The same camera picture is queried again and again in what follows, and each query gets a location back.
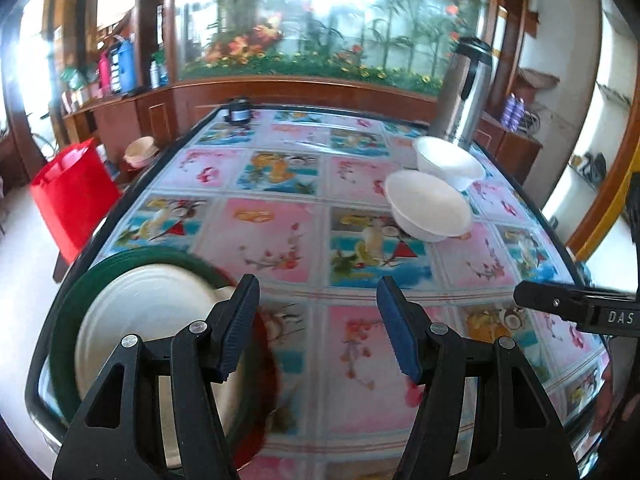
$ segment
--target blue gripper pad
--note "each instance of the blue gripper pad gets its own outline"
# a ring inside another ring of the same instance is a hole
[[[402,373],[421,384],[420,346],[428,341],[429,316],[420,305],[406,300],[391,276],[380,278],[376,302]]]
[[[220,345],[217,370],[223,381],[236,371],[242,350],[249,341],[251,325],[260,302],[260,285],[252,274],[245,274],[229,300],[217,304],[222,307],[217,322],[212,327],[211,339]]]

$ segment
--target purple bottle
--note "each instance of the purple bottle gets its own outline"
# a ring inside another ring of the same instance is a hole
[[[502,111],[502,116],[500,117],[500,124],[505,130],[509,129],[509,124],[511,124],[511,116],[513,115],[513,109],[515,107],[516,96],[511,94],[504,102],[504,110]]]
[[[520,126],[520,121],[524,117],[524,99],[521,97],[516,102],[516,106],[513,109],[513,115],[511,116],[511,122],[509,124],[509,131],[516,132]]]

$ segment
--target pink bottle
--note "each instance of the pink bottle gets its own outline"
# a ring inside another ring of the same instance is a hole
[[[107,56],[106,50],[104,50],[100,55],[98,72],[100,74],[100,86],[102,87],[102,94],[108,95],[111,93],[111,64],[109,63],[109,57]]]

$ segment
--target white plate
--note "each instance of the white plate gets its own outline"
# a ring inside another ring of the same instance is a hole
[[[121,339],[136,333],[144,341],[174,336],[192,321],[205,319],[219,301],[228,300],[232,286],[213,290],[199,276],[177,266],[153,264],[125,272],[106,286],[89,307],[76,340],[76,386],[83,399]],[[236,412],[241,373],[225,384],[212,384],[222,427]],[[175,434],[171,383],[160,377],[160,418],[169,467],[180,466]]]
[[[437,137],[414,139],[418,170],[444,180],[458,191],[464,191],[486,176],[482,164],[471,153]]]
[[[439,242],[471,229],[471,207],[449,184],[427,173],[402,170],[385,180],[385,196],[398,225],[418,240]]]

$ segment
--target wooden cabinet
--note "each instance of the wooden cabinet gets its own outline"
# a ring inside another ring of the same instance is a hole
[[[542,148],[537,140],[523,134],[506,134],[498,147],[495,158],[517,183],[524,184],[529,171]]]
[[[341,79],[248,76],[185,82],[127,99],[111,97],[68,115],[65,124],[72,142],[97,137],[117,164],[137,138],[151,135],[164,148],[219,104],[238,96],[256,104],[357,110],[422,123],[429,123],[437,108],[433,98],[391,87]],[[475,138],[520,183],[540,150],[539,143],[506,132],[488,114],[482,115]]]

